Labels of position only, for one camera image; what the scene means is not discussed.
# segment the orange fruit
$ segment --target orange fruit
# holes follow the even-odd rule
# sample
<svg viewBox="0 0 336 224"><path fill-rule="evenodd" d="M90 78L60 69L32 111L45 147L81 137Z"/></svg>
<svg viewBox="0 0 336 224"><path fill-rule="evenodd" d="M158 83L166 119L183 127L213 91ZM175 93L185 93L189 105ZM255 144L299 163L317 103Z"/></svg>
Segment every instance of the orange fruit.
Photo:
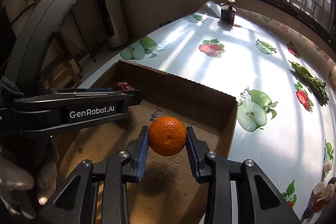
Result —
<svg viewBox="0 0 336 224"><path fill-rule="evenodd" d="M148 131L149 146L161 156L173 156L185 146L187 132L184 124L173 117L160 117Z"/></svg>

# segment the mandarin orange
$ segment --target mandarin orange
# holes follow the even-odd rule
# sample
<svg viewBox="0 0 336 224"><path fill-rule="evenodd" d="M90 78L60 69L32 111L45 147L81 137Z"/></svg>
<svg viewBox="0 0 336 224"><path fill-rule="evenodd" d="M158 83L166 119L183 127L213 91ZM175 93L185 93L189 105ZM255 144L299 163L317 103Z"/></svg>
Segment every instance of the mandarin orange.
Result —
<svg viewBox="0 0 336 224"><path fill-rule="evenodd" d="M148 131L149 146L162 156L179 153L185 146L186 138L184 124L173 117L157 118Z"/></svg>

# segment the fruit-patterned tablecloth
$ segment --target fruit-patterned tablecloth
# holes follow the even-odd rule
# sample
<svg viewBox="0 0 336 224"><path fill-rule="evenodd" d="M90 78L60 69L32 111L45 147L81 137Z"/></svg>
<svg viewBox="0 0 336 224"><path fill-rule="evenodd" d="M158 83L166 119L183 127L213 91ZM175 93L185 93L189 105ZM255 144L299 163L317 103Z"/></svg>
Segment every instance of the fruit-patterned tablecloth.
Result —
<svg viewBox="0 0 336 224"><path fill-rule="evenodd" d="M126 48L82 86L123 58L235 96L239 109L229 159L255 160L301 219L313 187L335 175L334 164L322 174L335 146L335 63L270 18L237 9L230 31L217 24L219 18L219 6L209 1ZM295 68L326 83L326 105Z"/></svg>

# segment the gloved hand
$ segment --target gloved hand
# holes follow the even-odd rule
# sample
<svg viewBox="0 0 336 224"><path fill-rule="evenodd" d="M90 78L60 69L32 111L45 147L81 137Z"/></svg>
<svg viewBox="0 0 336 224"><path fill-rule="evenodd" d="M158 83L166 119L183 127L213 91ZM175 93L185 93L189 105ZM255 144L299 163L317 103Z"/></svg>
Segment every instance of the gloved hand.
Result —
<svg viewBox="0 0 336 224"><path fill-rule="evenodd" d="M0 156L0 198L12 215L19 216L22 213L27 218L36 217L28 198L22 195L24 192L16 190L29 190L36 185L36 198L40 205L44 205L56 190L58 160L58 149L52 138L46 149L46 160L35 178Z"/></svg>

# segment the white wall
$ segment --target white wall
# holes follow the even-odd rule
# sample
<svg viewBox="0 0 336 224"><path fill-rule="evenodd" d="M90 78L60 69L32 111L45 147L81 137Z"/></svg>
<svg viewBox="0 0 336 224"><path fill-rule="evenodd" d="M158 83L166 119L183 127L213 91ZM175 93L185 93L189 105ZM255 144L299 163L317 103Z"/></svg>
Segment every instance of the white wall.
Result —
<svg viewBox="0 0 336 224"><path fill-rule="evenodd" d="M196 12L209 0L120 0L130 37L139 39L158 29L159 23ZM226 0L213 0L225 3ZM236 0L236 6L277 20L317 44L336 61L336 54L312 30L285 12L259 0Z"/></svg>

